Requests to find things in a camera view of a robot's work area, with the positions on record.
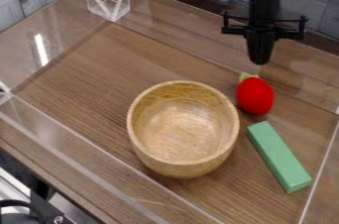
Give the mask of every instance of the bowl rim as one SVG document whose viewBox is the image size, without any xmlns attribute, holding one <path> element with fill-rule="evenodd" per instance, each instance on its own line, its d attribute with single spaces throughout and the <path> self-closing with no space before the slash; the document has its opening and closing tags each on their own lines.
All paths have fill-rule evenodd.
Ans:
<svg viewBox="0 0 339 224">
<path fill-rule="evenodd" d="M 133 127 L 132 127 L 132 115 L 133 115 L 133 110 L 134 110 L 134 106 L 137 105 L 138 101 L 142 99 L 142 97 L 152 92 L 154 89 L 157 89 L 158 87 L 166 86 L 166 85 L 173 85 L 173 84 L 194 84 L 198 85 L 204 88 L 206 88 L 209 91 L 212 91 L 222 100 L 225 103 L 225 106 L 229 108 L 229 111 L 232 113 L 232 116 L 234 117 L 234 125 L 233 125 L 233 129 L 232 129 L 232 133 L 229 136 L 229 140 L 226 141 L 226 143 L 222 145 L 221 148 L 218 148 L 210 155 L 202 157 L 201 159 L 193 160 L 193 161 L 176 161 L 176 162 L 166 162 L 161 159 L 158 159 L 157 157 L 149 155 L 145 151 L 144 146 L 141 145 L 140 141 L 137 140 L 137 137 L 133 133 Z M 129 140 L 132 141 L 132 144 L 137 147 L 138 151 L 146 156 L 149 157 L 152 160 L 154 160 L 156 162 L 161 163 L 161 164 L 166 164 L 166 165 L 172 165 L 172 166 L 192 166 L 192 165 L 198 165 L 202 163 L 209 162 L 210 160 L 213 160 L 216 157 L 218 157 L 228 149 L 232 148 L 236 140 L 237 140 L 237 136 L 238 136 L 238 130 L 240 130 L 240 119 L 238 119 L 238 113 L 237 113 L 237 109 L 230 101 L 230 99 L 228 98 L 228 96 L 218 91 L 214 87 L 197 82 L 197 81 L 190 81 L 190 80 L 172 80 L 172 81 L 165 81 L 162 83 L 158 83 L 153 86 L 150 86 L 149 88 L 146 88 L 134 98 L 129 109 L 128 109 L 128 113 L 126 113 L 126 133 L 129 136 Z"/>
</svg>

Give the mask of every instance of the green rectangular block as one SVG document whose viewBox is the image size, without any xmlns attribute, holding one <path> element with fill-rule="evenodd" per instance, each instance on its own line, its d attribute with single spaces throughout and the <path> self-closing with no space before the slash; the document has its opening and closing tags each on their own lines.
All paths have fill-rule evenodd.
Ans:
<svg viewBox="0 0 339 224">
<path fill-rule="evenodd" d="M 285 192 L 309 185 L 312 178 L 268 122 L 248 126 L 246 134 Z"/>
</svg>

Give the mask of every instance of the wooden bowl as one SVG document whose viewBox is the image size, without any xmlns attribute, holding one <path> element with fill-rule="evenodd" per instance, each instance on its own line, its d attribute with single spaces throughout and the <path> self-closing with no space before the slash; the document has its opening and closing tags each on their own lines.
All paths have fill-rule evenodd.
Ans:
<svg viewBox="0 0 339 224">
<path fill-rule="evenodd" d="M 238 127 L 228 97 L 193 81 L 169 81 L 148 88 L 126 115 L 134 153 L 152 170 L 176 178 L 197 177 L 220 166 Z"/>
</svg>

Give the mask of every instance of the wooden table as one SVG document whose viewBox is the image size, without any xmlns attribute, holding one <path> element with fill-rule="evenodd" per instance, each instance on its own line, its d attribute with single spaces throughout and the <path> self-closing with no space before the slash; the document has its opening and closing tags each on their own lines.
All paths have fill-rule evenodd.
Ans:
<svg viewBox="0 0 339 224">
<path fill-rule="evenodd" d="M 316 177 L 337 124 L 337 57 L 282 41 L 270 64 L 257 70 L 244 40 L 218 34 L 218 16 L 170 0 L 130 0 L 130 5 L 112 24 L 86 11 L 85 0 L 60 0 L 0 36 L 3 51 L 17 51 L 1 57 L 2 75 L 14 78 L 7 82 L 23 81 L 13 89 L 19 99 L 0 107 L 0 147 L 102 223 L 296 223 L 310 187 L 284 193 L 245 128 L 268 120 Z M 41 67 L 25 59 L 29 69 L 19 65 L 26 72 L 14 73 L 13 64 L 37 53 L 17 35 L 27 32 L 27 40 L 41 35 L 49 42 L 51 58 L 62 55 L 25 80 Z M 128 142 L 132 100 L 156 83 L 189 79 L 234 101 L 241 70 L 258 72 L 274 87 L 269 114 L 238 111 L 238 142 L 214 172 L 188 180 L 157 175 Z M 320 200 L 316 207 L 325 205 Z"/>
</svg>

